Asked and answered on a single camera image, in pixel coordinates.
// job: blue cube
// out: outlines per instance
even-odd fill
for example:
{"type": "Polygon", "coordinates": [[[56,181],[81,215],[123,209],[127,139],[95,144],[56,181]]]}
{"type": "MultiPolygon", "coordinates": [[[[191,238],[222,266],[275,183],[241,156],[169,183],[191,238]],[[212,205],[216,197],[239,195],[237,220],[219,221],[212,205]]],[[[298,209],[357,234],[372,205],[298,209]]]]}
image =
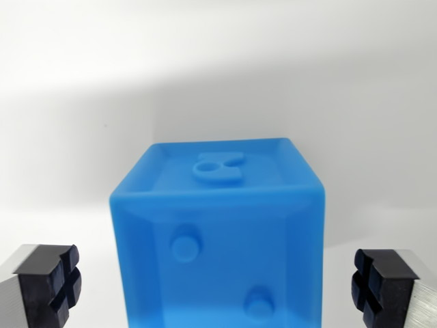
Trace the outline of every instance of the blue cube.
{"type": "Polygon", "coordinates": [[[290,140],[154,144],[111,212],[130,328],[320,328],[324,189],[290,140]]]}

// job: cube top face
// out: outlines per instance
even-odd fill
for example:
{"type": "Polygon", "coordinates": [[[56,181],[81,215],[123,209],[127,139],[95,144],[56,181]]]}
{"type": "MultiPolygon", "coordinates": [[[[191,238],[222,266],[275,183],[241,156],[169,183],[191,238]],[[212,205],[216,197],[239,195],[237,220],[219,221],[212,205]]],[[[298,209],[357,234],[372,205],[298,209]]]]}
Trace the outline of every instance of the cube top face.
{"type": "Polygon", "coordinates": [[[177,195],[322,187],[288,139],[154,144],[114,195],[177,195]]]}

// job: raised circular dot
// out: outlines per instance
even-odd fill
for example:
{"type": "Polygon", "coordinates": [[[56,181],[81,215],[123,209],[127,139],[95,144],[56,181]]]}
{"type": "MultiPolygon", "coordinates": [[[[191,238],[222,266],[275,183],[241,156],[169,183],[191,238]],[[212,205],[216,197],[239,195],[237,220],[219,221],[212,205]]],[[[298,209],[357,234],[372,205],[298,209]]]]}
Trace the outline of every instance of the raised circular dot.
{"type": "Polygon", "coordinates": [[[171,244],[171,249],[177,261],[189,263],[199,255],[200,245],[192,236],[179,236],[171,244]]]}
{"type": "Polygon", "coordinates": [[[220,168],[220,164],[214,162],[204,162],[197,166],[197,169],[202,172],[211,172],[220,168]]]}
{"type": "Polygon", "coordinates": [[[245,307],[246,314],[257,323],[266,322],[273,315],[273,304],[265,298],[251,299],[245,307]]]}

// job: white surface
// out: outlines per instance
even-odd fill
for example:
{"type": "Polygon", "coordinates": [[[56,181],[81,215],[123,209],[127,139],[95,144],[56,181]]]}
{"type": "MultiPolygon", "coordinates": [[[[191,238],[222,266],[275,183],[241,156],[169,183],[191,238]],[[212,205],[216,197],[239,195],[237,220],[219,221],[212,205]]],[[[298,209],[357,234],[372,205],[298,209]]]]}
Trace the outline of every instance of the white surface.
{"type": "Polygon", "coordinates": [[[27,259],[38,245],[21,245],[0,265],[0,282],[15,277],[15,270],[27,259]]]}
{"type": "Polygon", "coordinates": [[[324,327],[357,248],[437,272],[435,1],[0,0],[0,261],[75,243],[68,327],[126,327],[109,194],[153,141],[290,137],[327,192],[324,327]]]}
{"type": "Polygon", "coordinates": [[[413,251],[409,249],[396,249],[402,260],[416,273],[421,283],[437,290],[437,273],[432,272],[413,251]]]}

